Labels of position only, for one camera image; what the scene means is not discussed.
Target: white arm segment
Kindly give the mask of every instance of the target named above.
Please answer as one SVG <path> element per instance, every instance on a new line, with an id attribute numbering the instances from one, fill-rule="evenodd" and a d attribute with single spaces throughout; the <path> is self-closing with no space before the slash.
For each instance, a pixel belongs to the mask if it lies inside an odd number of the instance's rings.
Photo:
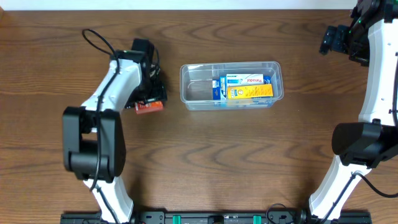
<path id="1" fill-rule="evenodd" d="M 369 28 L 370 64 L 368 86 L 359 122 L 371 123 L 373 119 L 381 124 L 394 126 L 392 96 L 397 67 L 398 19 L 392 23 L 381 20 Z"/>
<path id="2" fill-rule="evenodd" d="M 341 163 L 340 157 L 335 155 L 321 185 L 319 186 L 318 190 L 315 191 L 315 193 L 310 197 L 309 202 L 311 214 L 316 215 L 321 219 L 324 218 L 351 178 L 351 174 L 354 172 L 359 172 L 362 175 L 366 175 L 370 171 L 371 169 L 367 169 L 366 166 L 356 164 L 344 166 Z M 328 220 L 338 219 L 340 217 L 340 211 L 343 208 L 344 203 L 360 180 L 360 177 L 356 177 L 352 181 L 347 188 L 347 191 L 344 193 L 343 197 L 340 199 L 337 206 L 328 217 Z"/>
<path id="3" fill-rule="evenodd" d="M 121 112 L 132 91 L 141 83 L 141 67 L 138 63 L 125 59 L 119 59 L 119 62 L 120 72 L 106 90 L 101 111 L 112 109 L 113 111 Z M 115 73 L 116 66 L 117 63 L 115 60 L 109 63 L 109 71 L 104 80 L 94 94 L 82 104 L 82 106 L 86 107 L 86 110 L 95 111 L 97 109 L 98 97 Z"/>
<path id="4" fill-rule="evenodd" d="M 93 179 L 84 180 L 84 183 L 90 188 L 93 183 Z M 129 222 L 134 204 L 131 198 L 127 195 L 122 177 L 115 177 L 113 182 L 110 184 L 106 183 L 104 180 L 99 180 L 97 181 L 97 186 L 101 187 L 101 190 L 104 193 L 109 206 L 113 209 L 118 222 Z M 115 223 L 114 218 L 108 208 L 106 208 L 100 193 L 94 189 L 93 194 L 101 208 L 101 218 L 107 222 Z"/>

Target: yellow box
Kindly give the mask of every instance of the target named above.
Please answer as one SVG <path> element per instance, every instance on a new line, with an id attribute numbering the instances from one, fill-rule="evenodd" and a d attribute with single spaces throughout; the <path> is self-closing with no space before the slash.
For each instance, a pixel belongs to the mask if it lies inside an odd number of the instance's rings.
<path id="1" fill-rule="evenodd" d="M 274 96 L 271 84 L 228 87 L 228 99 L 248 99 L 253 97 Z"/>

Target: green strip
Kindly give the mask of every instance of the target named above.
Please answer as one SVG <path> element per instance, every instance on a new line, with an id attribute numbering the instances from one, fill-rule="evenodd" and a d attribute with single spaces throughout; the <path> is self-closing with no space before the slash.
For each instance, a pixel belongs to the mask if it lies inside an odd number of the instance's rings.
<path id="1" fill-rule="evenodd" d="M 261 216 L 254 215 L 253 216 L 253 224 L 261 224 Z"/>
<path id="2" fill-rule="evenodd" d="M 173 216 L 173 224 L 181 224 L 181 216 L 174 215 Z"/>

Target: wood grain surface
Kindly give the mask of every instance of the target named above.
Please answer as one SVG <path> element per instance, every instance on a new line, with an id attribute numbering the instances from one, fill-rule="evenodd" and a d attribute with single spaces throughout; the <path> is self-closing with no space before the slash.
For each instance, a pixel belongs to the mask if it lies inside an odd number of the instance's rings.
<path id="1" fill-rule="evenodd" d="M 65 171 L 63 110 L 80 106 L 108 70 L 108 58 L 80 35 L 92 28 L 115 48 L 135 37 L 159 49 L 169 101 L 159 113 L 122 114 L 122 177 L 136 205 L 185 210 L 265 210 L 305 205 L 333 156 L 338 123 L 355 122 L 367 68 L 338 53 L 321 56 L 328 25 L 348 11 L 5 12 L 0 23 L 0 223 L 59 223 L 65 211 L 96 211 L 83 182 Z M 275 60 L 285 96 L 266 110 L 188 111 L 179 70 L 188 63 Z M 369 179 L 385 192 L 398 162 Z M 395 223 L 398 200 L 361 182 L 345 204 Z"/>

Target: white background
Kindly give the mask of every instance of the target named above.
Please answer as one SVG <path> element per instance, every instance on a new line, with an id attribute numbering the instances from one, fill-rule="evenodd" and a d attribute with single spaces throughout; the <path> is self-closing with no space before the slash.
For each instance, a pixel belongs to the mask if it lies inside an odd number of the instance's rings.
<path id="1" fill-rule="evenodd" d="M 0 0 L 4 10 L 352 9 L 357 0 Z"/>

